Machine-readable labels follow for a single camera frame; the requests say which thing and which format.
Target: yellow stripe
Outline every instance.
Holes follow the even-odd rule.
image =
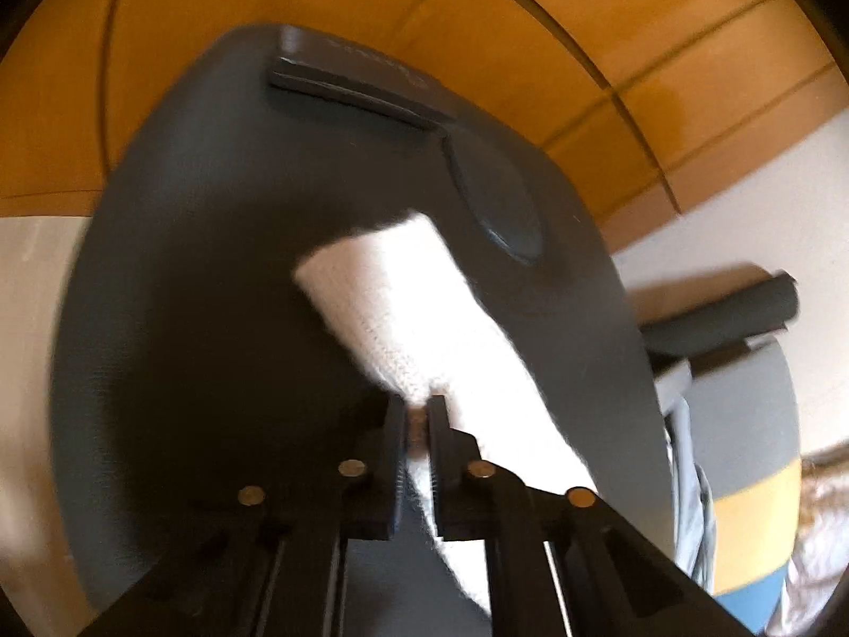
[[[799,518],[801,463],[720,498],[716,511],[714,593],[764,578],[788,561]]]

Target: folded white cloth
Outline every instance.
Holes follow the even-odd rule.
[[[552,493],[595,489],[558,432],[536,384],[504,331],[457,269],[423,214],[356,234],[312,253],[294,280],[362,369],[411,407],[409,474],[457,583],[489,609],[483,542],[436,537],[421,410],[446,398],[452,428],[477,438],[481,456]]]

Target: gray fabric cover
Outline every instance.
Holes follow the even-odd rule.
[[[694,374],[686,398],[695,461],[715,498],[757,483],[799,456],[795,394],[777,341]]]
[[[683,397],[692,383],[693,374],[686,359],[655,376],[672,472],[675,564],[699,587],[712,593],[716,517],[711,486],[694,458],[689,405]]]

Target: orange curved wall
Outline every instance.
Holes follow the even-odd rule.
[[[546,150],[611,248],[849,105],[792,0],[45,0],[0,63],[0,214],[84,214],[173,80],[247,22],[420,67]]]

